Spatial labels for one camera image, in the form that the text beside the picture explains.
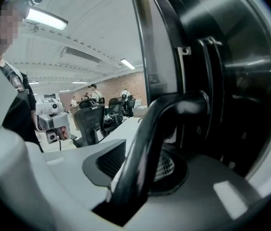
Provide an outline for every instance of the camera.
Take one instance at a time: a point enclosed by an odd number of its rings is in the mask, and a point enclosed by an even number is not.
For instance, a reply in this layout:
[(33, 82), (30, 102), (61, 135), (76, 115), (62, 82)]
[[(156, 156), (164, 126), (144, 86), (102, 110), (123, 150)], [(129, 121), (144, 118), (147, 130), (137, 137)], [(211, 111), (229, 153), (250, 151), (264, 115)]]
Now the camera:
[(42, 98), (36, 103), (36, 128), (46, 132), (48, 143), (65, 140), (61, 128), (65, 127), (70, 138), (68, 115), (61, 102), (54, 98)]

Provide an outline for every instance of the man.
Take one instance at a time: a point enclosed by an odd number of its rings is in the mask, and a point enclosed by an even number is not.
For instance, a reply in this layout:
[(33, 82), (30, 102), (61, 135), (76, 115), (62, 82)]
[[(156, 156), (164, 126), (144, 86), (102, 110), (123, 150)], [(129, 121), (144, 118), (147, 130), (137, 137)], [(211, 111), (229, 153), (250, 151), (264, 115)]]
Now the man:
[[(74, 114), (78, 111), (78, 104), (77, 104), (77, 101), (76, 101), (76, 97), (75, 97), (75, 96), (73, 96), (73, 99), (72, 99), (72, 101), (71, 101), (71, 106), (72, 106), (71, 112), (72, 112), (73, 119), (74, 119)], [(79, 130), (78, 125), (77, 125), (75, 119), (74, 119), (74, 125), (75, 125), (75, 127), (76, 127), (76, 130)]]
[(126, 100), (127, 100), (127, 97), (130, 96), (130, 92), (127, 90), (127, 88), (125, 88), (125, 89), (121, 92), (121, 97), (122, 97), (124, 94), (126, 95), (126, 98), (125, 98), (125, 101), (126, 101)]
[[(0, 9), (0, 70), (18, 92), (2, 126), (19, 134), (24, 141), (37, 144), (43, 152), (35, 134), (36, 100), (29, 85), (28, 77), (3, 59), (4, 53), (12, 44), (12, 40), (17, 38), (18, 26), (29, 12), (28, 7), (17, 9), (16, 3), (17, 1), (3, 4)], [(62, 128), (62, 132), (67, 138), (68, 134), (65, 128)]]
[(95, 98), (96, 102), (99, 103), (99, 99), (102, 98), (102, 94), (100, 93), (100, 91), (97, 90), (97, 86), (95, 84), (92, 84), (89, 86), (89, 88), (91, 88), (91, 90), (93, 92), (91, 97)]

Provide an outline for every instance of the ceiling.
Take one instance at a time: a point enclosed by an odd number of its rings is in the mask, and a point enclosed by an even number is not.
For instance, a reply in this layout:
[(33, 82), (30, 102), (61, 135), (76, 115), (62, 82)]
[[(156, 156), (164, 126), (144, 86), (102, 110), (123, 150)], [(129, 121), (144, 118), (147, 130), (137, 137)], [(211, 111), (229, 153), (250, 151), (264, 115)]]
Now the ceiling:
[[(36, 7), (68, 21), (57, 30), (24, 21), (4, 59), (27, 74), (37, 94), (77, 90), (90, 83), (143, 70), (140, 41), (131, 0), (43, 0)], [(94, 63), (65, 57), (69, 47), (99, 59)], [(135, 70), (123, 65), (126, 58)], [(88, 84), (72, 84), (87, 81)]]

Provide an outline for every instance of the white shirt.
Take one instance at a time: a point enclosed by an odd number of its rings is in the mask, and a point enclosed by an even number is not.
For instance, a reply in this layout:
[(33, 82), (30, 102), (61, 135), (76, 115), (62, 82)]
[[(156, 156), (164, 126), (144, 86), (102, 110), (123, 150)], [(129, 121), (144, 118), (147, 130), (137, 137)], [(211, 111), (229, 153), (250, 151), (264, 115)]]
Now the white shirt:
[(72, 107), (77, 107), (77, 101), (75, 99), (72, 99)]
[(98, 102), (99, 98), (102, 98), (102, 94), (100, 93), (100, 91), (95, 90), (95, 91), (93, 91), (91, 97), (95, 98), (96, 101)]
[(123, 94), (125, 94), (126, 97), (130, 96), (130, 92), (127, 91), (127, 90), (123, 90), (123, 91), (121, 92), (121, 96), (122, 96)]

